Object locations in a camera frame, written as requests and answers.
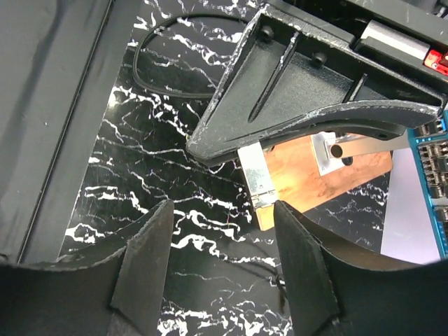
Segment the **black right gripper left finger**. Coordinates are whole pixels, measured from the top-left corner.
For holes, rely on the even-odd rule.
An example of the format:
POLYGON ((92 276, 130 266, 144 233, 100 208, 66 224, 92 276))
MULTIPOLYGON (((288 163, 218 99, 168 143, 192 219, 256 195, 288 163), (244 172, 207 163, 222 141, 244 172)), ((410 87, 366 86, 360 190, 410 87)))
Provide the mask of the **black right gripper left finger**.
POLYGON ((1 334, 155 335, 173 226, 165 200, 55 262, 2 262, 1 334))

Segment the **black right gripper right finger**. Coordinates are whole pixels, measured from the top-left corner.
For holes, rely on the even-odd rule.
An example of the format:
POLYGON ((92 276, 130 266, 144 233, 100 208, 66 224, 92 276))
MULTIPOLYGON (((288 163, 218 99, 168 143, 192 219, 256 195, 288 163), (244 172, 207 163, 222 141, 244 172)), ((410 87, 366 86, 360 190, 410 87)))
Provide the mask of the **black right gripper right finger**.
POLYGON ((274 205, 296 335, 446 335, 447 261, 418 265, 363 248, 274 205))

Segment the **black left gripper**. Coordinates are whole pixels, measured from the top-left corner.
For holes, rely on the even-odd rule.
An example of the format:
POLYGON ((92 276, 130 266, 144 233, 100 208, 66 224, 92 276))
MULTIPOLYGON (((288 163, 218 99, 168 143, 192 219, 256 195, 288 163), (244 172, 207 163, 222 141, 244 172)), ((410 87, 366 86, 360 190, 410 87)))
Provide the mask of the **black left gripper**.
POLYGON ((401 1, 268 1, 247 24, 186 144, 206 165, 323 131, 381 141, 434 121, 447 20, 401 1))

